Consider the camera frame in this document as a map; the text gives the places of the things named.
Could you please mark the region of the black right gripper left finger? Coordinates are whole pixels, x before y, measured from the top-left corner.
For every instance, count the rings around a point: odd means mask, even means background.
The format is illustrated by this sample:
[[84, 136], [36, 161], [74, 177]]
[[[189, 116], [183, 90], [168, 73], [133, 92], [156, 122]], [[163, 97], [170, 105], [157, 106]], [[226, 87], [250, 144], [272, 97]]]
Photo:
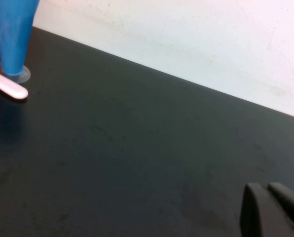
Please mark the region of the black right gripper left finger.
[[267, 188], [248, 183], [243, 193], [240, 230], [243, 237], [294, 237], [294, 221]]

